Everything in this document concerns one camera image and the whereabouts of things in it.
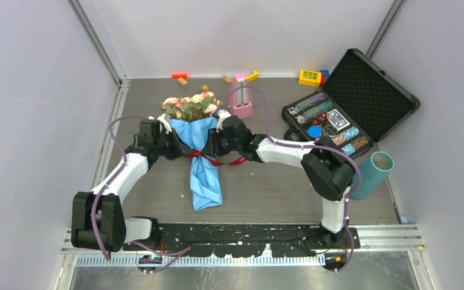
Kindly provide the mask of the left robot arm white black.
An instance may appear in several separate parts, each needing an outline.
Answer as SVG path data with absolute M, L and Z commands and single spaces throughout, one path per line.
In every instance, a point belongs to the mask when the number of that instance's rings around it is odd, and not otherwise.
M 122 203 L 137 181 L 163 156 L 175 160 L 190 153 L 163 113 L 145 118 L 133 143 L 122 151 L 122 160 L 112 172 L 88 192 L 72 200 L 71 244 L 76 248 L 100 250 L 108 259 L 123 245 L 138 242 L 147 250 L 161 245 L 162 233 L 153 217 L 124 217 Z

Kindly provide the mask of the pink flower bouquet blue wrap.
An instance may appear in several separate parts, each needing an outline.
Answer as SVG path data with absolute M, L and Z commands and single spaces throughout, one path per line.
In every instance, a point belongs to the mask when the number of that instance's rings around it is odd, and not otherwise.
M 169 124 L 190 148 L 190 190 L 195 211 L 222 204 L 218 165 L 203 153 L 208 131 L 217 126 L 217 121 L 211 115 L 220 101 L 208 85 L 203 85 L 201 90 L 191 97 L 167 98 L 161 104 L 164 112 L 170 116 Z

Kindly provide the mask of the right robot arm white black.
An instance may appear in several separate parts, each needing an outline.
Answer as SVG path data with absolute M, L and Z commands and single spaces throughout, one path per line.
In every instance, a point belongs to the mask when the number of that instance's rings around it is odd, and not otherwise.
M 204 153 L 211 157 L 237 152 L 247 161 L 279 163 L 302 169 L 322 198 L 319 237 L 329 248 L 345 239 L 346 199 L 354 177 L 354 167 L 330 140 L 284 141 L 265 134 L 254 134 L 245 123 L 226 110 L 212 113 L 217 126 L 209 131 Z

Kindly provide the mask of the red ribbon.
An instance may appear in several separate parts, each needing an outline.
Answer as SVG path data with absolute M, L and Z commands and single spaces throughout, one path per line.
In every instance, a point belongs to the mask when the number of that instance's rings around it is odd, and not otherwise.
M 234 159 L 234 160 L 232 160 L 230 162 L 223 162 L 223 161 L 218 160 L 217 158 L 215 158 L 213 156 L 206 155 L 203 152 L 198 151 L 196 149 L 193 149 L 188 155 L 185 155 L 185 157 L 187 157 L 187 158 L 202 157 L 202 158 L 205 158 L 206 160 L 208 160 L 210 162 L 210 164 L 212 166 L 215 166 L 215 167 L 223 166 L 223 165 L 238 166 L 238 165 L 243 164 L 246 161 L 246 159 L 244 157 L 240 156 L 237 159 Z

